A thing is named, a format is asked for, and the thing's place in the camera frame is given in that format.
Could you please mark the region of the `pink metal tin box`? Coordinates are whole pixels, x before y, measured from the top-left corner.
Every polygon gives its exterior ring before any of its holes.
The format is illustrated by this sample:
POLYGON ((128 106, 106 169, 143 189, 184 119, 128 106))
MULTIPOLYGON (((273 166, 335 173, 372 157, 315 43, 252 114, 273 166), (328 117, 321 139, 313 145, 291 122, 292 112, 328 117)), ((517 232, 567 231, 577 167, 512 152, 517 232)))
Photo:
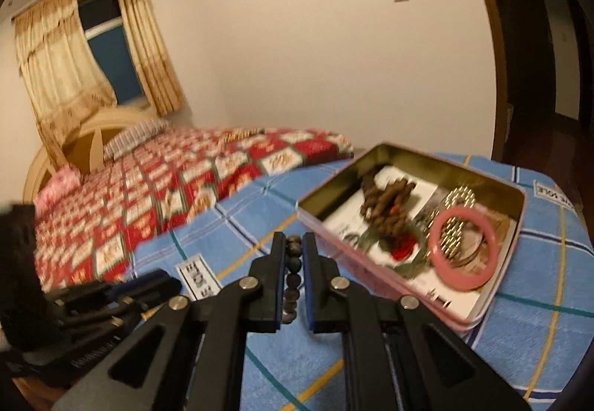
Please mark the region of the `pink metal tin box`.
POLYGON ((413 295, 465 332, 484 317, 509 267, 526 194, 467 166, 382 143, 296 208, 324 251, 370 290, 413 295))

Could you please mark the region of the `brown object on bed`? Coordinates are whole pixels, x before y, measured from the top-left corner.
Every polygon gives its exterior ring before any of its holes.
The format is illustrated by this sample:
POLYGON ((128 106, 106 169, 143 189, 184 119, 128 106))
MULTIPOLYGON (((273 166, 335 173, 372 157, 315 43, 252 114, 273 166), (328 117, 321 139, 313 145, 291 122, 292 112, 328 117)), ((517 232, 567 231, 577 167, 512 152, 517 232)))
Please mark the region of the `brown object on bed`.
POLYGON ((253 128, 253 129, 245 129, 245 128, 237 128, 232 129, 230 131, 225 132, 222 137, 221 141, 225 144, 232 143, 234 141, 247 139, 257 135, 263 135, 265 133, 264 129, 253 128))

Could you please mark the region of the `beige curtain right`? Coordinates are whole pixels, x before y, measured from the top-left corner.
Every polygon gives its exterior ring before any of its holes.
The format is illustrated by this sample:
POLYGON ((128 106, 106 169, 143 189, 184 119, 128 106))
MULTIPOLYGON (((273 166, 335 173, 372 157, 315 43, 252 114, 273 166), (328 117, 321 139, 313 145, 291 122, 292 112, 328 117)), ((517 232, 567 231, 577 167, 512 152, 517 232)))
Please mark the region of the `beige curtain right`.
POLYGON ((158 116, 185 107, 185 96, 157 24, 151 0, 118 0, 141 89, 158 116))

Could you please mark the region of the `beige curtain left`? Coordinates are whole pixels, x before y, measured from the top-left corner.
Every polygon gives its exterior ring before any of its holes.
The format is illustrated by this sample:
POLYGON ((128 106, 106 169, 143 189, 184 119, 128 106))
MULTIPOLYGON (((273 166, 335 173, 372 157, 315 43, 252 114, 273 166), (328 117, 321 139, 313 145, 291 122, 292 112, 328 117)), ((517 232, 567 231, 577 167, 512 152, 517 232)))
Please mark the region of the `beige curtain left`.
POLYGON ((78 0, 41 0, 13 21, 20 75, 51 164, 66 164, 62 146, 100 109, 117 98, 79 18, 78 0))

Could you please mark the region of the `striped pillow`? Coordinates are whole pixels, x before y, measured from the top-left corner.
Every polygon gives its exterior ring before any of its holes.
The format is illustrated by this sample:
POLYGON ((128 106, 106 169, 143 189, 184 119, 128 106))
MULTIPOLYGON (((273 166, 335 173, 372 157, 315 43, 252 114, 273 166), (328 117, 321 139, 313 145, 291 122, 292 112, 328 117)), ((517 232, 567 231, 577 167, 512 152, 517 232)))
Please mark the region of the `striped pillow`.
POLYGON ((104 160, 110 161, 119 159, 132 152, 139 145, 142 145, 163 133, 169 127, 170 123, 164 119, 151 119, 127 127, 127 129, 117 133, 117 135, 104 146, 104 160))

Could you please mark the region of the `beige curtain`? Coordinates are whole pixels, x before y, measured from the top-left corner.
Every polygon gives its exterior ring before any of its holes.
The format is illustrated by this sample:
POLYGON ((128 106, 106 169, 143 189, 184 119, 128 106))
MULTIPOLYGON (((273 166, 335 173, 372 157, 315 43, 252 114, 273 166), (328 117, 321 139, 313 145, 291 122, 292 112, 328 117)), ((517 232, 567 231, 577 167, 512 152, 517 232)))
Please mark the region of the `beige curtain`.
POLYGON ((118 0, 141 89, 158 116, 185 107, 185 96, 157 24, 151 0, 118 0))
POLYGON ((62 146, 100 109, 117 98, 79 18, 78 0, 41 0, 13 21, 20 75, 51 164, 66 164, 62 146))

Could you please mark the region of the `printed paper leaflet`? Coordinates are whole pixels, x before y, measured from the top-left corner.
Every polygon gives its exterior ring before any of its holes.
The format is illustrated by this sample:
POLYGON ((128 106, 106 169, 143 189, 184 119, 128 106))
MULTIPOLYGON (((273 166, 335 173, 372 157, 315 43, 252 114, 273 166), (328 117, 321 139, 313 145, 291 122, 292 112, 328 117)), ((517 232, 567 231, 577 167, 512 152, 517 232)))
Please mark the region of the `printed paper leaflet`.
MULTIPOLYGON (((464 206, 477 209, 487 207, 476 202, 471 190, 464 187, 457 187, 452 191, 437 186, 425 180, 414 178, 396 167, 386 167, 373 177, 373 182, 380 189, 385 189, 390 183, 402 178, 414 183, 416 187, 412 196, 405 205, 408 223, 412 222, 421 229, 428 239, 430 227, 433 220, 440 211, 453 206, 464 206)), ((512 247, 512 237, 515 234, 518 224, 509 218, 510 228, 505 238, 505 255, 498 261, 493 277, 478 289, 470 292, 459 292, 444 285, 436 275, 435 268, 428 257, 424 272, 419 273, 413 279, 405 279, 390 269, 375 265, 367 255, 361 253, 356 246, 362 234, 372 225, 363 220, 360 210, 363 205, 363 192, 359 190, 355 195, 349 197, 336 211, 325 221, 324 227, 334 236, 352 247, 356 252, 362 254, 361 263, 355 263, 352 273, 359 275, 373 289, 386 296, 396 296, 400 293, 417 292, 424 296, 437 309, 442 309, 450 320, 464 320, 468 323, 481 316, 487 307, 491 291, 497 286, 498 278, 502 275, 502 268, 509 255, 509 248, 512 247)))

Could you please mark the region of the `red patterned bedspread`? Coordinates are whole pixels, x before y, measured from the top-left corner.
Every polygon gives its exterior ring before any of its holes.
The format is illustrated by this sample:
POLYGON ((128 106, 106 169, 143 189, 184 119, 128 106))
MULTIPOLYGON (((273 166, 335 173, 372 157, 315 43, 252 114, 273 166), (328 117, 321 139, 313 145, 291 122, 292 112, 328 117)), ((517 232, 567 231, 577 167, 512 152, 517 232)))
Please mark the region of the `red patterned bedspread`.
POLYGON ((225 144, 232 129, 168 128, 117 160, 82 175, 82 185, 35 217, 42 289, 118 279, 143 242, 187 224, 258 177, 352 156, 327 130, 264 129, 225 144))

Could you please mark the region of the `cream wooden headboard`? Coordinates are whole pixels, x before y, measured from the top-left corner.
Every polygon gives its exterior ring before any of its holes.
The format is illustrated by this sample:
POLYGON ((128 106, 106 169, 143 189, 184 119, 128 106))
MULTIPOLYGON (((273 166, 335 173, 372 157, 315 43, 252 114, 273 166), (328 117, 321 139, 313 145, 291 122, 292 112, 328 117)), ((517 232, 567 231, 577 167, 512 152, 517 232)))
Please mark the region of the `cream wooden headboard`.
MULTIPOLYGON (((104 164, 104 144, 118 133, 156 117, 153 109, 138 109, 134 106, 114 106, 101 109, 92 118, 74 131, 62 146, 65 159, 88 175, 104 164)), ((56 173, 44 147, 35 155, 24 183, 22 200, 30 203, 56 173)))

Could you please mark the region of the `blue checked tablecloth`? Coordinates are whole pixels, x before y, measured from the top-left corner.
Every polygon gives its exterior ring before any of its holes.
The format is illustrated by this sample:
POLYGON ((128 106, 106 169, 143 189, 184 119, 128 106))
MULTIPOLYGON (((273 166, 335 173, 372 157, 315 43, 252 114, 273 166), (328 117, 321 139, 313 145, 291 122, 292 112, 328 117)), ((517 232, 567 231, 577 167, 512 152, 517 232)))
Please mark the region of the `blue checked tablecloth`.
MULTIPOLYGON (((515 183, 526 213, 512 261, 483 321, 465 340, 529 401, 545 410, 562 392, 593 338, 593 246, 568 199, 547 175, 467 156, 475 170, 515 183)), ((140 244, 127 277, 156 268, 177 274, 200 256, 221 285, 247 274, 277 231, 300 234, 296 202, 339 169, 322 164, 263 177, 196 217, 140 244)), ((305 316, 274 335, 249 337, 245 410, 341 410, 341 339, 310 333, 305 316)))

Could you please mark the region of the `green jade bangle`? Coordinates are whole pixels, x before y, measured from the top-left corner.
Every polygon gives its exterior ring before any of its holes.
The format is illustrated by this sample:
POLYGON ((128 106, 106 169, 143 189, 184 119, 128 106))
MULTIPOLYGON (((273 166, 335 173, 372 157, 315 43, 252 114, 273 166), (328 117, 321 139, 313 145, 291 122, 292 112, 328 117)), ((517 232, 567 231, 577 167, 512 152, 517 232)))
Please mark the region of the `green jade bangle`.
POLYGON ((412 222, 406 223, 402 232, 407 230, 412 231, 417 239, 417 246, 407 260, 395 261, 390 256, 388 248, 388 239, 391 237, 380 236, 379 232, 373 230, 372 227, 365 230, 359 238, 356 248, 361 253, 367 255, 375 265, 390 269, 402 278, 413 279, 419 273, 424 272, 429 257, 429 250, 427 247, 427 238, 417 225, 412 222))

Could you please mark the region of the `window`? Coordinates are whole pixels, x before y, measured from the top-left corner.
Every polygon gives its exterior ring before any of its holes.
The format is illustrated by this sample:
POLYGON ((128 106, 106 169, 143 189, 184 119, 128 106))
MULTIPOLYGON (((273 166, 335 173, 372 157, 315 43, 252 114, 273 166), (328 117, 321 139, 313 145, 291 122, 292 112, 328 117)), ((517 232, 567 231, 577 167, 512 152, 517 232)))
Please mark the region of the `window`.
POLYGON ((146 108, 128 48, 118 0, 79 0, 79 18, 92 55, 114 90, 119 106, 146 108))

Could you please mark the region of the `pink bangle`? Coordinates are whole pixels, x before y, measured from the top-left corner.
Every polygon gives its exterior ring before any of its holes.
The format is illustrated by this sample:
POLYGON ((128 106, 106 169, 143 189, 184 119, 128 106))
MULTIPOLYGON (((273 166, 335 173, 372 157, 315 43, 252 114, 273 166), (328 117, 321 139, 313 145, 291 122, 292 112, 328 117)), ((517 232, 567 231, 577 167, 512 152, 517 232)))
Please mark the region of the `pink bangle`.
POLYGON ((459 292, 470 292, 485 285, 495 274, 498 263, 498 245, 490 222, 484 215, 464 206, 453 206, 442 210, 434 219, 433 225, 427 239, 430 261, 435 268, 436 275, 442 280, 444 285, 459 292), (488 260, 481 273, 470 274, 456 270, 445 257, 441 249, 440 237, 442 226, 450 218, 461 218, 475 224, 482 232, 488 247, 488 260))

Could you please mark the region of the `pink pillow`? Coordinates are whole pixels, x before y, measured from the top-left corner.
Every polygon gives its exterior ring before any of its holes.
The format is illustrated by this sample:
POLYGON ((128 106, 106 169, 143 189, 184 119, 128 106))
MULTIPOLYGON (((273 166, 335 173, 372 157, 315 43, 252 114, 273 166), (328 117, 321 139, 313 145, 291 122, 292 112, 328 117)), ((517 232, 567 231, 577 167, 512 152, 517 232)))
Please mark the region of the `pink pillow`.
POLYGON ((44 217, 62 199, 72 194, 81 185, 82 173, 78 168, 71 164, 60 168, 33 198, 35 217, 44 217))

